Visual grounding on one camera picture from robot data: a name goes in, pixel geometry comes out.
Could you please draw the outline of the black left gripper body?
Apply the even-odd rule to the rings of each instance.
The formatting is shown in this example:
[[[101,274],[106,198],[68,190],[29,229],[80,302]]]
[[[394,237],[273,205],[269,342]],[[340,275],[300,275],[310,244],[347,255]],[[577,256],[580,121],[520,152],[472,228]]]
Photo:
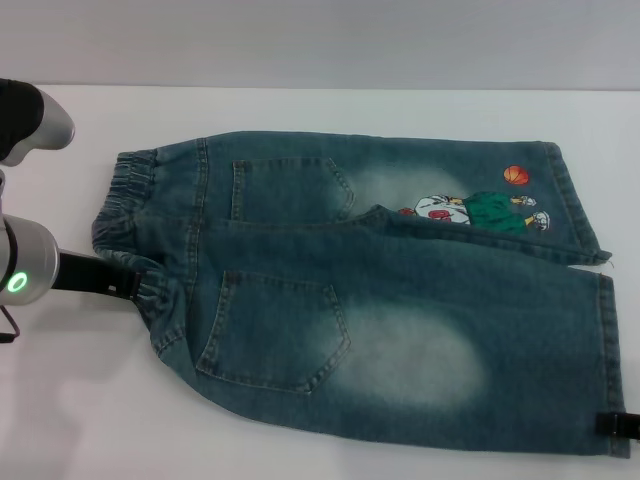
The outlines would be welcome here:
[[[118,269],[102,259],[61,252],[52,288],[61,291],[118,296]]]

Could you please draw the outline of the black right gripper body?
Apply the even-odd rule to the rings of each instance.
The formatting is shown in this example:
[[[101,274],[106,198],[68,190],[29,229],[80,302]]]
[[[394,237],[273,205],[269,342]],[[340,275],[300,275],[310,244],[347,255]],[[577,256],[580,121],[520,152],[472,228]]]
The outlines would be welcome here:
[[[630,440],[640,440],[640,415],[618,413],[617,436]]]

